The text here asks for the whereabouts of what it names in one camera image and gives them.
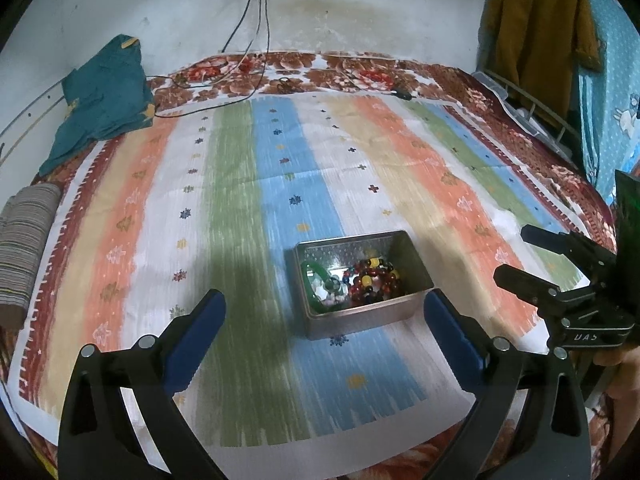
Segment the blue gripper pad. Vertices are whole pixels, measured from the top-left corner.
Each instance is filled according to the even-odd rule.
[[[180,316],[173,323],[187,323],[182,338],[164,360],[162,385],[170,397],[187,389],[198,366],[225,322],[226,303],[224,295],[210,290],[187,316]]]
[[[424,298],[424,320],[431,329],[449,367],[460,387],[466,392],[479,394],[484,389],[485,359],[469,340],[461,322],[468,322],[477,333],[490,339],[475,319],[460,316],[439,288],[430,290]]]

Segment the striped rolled fabric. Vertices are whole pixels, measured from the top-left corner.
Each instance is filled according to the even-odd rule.
[[[62,190],[36,184],[11,197],[0,214],[0,326],[24,323]]]

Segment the orange stripe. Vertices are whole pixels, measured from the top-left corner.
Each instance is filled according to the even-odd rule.
[[[177,119],[156,121],[130,135],[146,136],[127,170],[94,263],[94,276],[84,309],[83,339],[103,352],[120,348],[122,308],[135,271],[136,243],[145,217],[145,202]]]
[[[496,314],[505,325],[504,333],[527,333],[536,319],[535,307],[498,288],[493,276],[495,267],[500,263],[519,269],[522,264],[494,228],[471,186],[456,178],[447,169],[446,161],[409,130],[402,118],[395,115],[382,100],[370,96],[354,99],[361,115],[378,126],[380,132],[392,141],[396,152],[408,161],[416,180],[440,203],[447,223],[455,229],[467,248],[466,256],[475,263],[478,276],[492,298],[495,298]],[[482,236],[476,234],[477,225],[485,226]]]

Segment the white wall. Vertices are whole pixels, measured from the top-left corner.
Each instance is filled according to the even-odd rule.
[[[0,127],[117,34],[140,38],[143,66],[150,75],[215,54],[245,1],[34,0],[0,53]],[[483,6],[484,0],[270,0],[271,47],[383,52],[472,72]],[[230,51],[244,50],[256,15],[254,7]],[[260,35],[262,48],[264,37]],[[41,133],[41,142],[50,146],[54,133],[54,128]],[[20,164],[25,174],[31,168],[35,173],[43,162],[40,153],[38,157],[14,162],[12,155],[2,173],[13,164]]]

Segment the teal cloth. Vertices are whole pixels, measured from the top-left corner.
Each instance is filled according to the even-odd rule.
[[[153,103],[153,95],[140,65],[140,42],[122,48],[130,39],[123,34],[116,36],[62,81],[72,111],[56,132],[49,158],[40,167],[41,176],[94,140],[112,139],[151,126],[153,118],[144,112]]]

